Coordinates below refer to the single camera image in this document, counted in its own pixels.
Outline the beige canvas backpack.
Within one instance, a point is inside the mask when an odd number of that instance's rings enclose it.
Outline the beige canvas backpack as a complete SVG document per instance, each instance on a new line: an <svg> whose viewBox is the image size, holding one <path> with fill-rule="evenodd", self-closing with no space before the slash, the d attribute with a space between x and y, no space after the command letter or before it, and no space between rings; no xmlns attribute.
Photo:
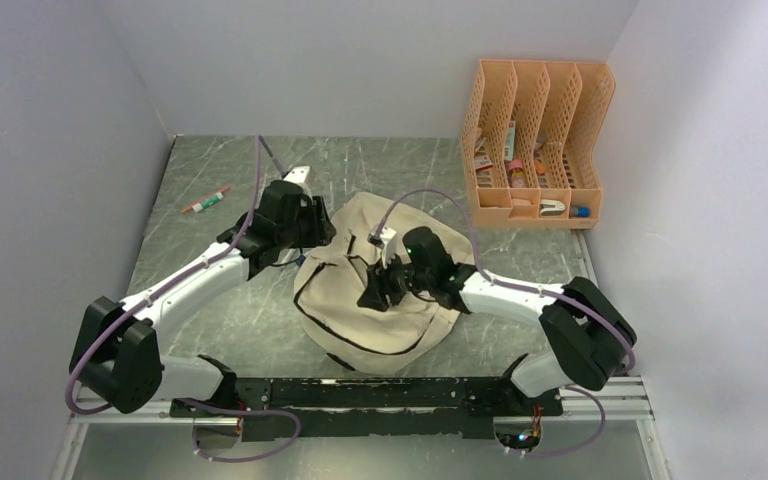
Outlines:
<svg viewBox="0 0 768 480"><path fill-rule="evenodd" d="M413 290L402 236L427 227L456 263L474 260L461 233L428 214L371 193L336 211L331 242L310 251L294 279L302 327L325 353L361 373L393 374L436 347L460 314Z"/></svg>

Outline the orange green white marker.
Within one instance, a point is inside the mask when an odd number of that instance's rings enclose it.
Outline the orange green white marker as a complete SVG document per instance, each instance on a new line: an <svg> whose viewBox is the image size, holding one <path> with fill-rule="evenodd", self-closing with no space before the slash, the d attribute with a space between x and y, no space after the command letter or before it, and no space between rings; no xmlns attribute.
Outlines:
<svg viewBox="0 0 768 480"><path fill-rule="evenodd" d="M229 186L224 186L216 190L215 192L201 198L193 204L183 208L181 214L198 213L202 212L216 203L222 201L225 198L226 193L230 190Z"/></svg>

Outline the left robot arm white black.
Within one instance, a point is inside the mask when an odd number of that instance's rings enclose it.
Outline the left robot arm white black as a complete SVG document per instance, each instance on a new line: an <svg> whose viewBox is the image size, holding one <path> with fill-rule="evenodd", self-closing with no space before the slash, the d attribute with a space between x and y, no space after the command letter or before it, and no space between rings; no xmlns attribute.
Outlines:
<svg viewBox="0 0 768 480"><path fill-rule="evenodd" d="M85 310L65 397L75 414L133 413L156 400L195 402L221 416L238 407L236 374L207 356L169 357L161 345L202 307L278 263L286 250L326 246L335 236L326 204L298 182L274 180L254 209L184 267L122 300Z"/></svg>

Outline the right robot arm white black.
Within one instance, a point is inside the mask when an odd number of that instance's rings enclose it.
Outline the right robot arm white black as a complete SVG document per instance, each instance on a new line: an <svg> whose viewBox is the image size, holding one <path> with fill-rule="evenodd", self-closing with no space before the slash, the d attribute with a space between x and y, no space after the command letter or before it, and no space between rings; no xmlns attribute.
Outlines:
<svg viewBox="0 0 768 480"><path fill-rule="evenodd" d="M510 413L525 413L538 396L568 385L598 391L632 357L636 332L587 278L540 284L492 274L455 261L428 227L403 237L383 227L367 240L379 258L366 270L358 306L386 312L409 294L427 294L447 310L502 316L542 330L548 349L524 355L504 375L499 398Z"/></svg>

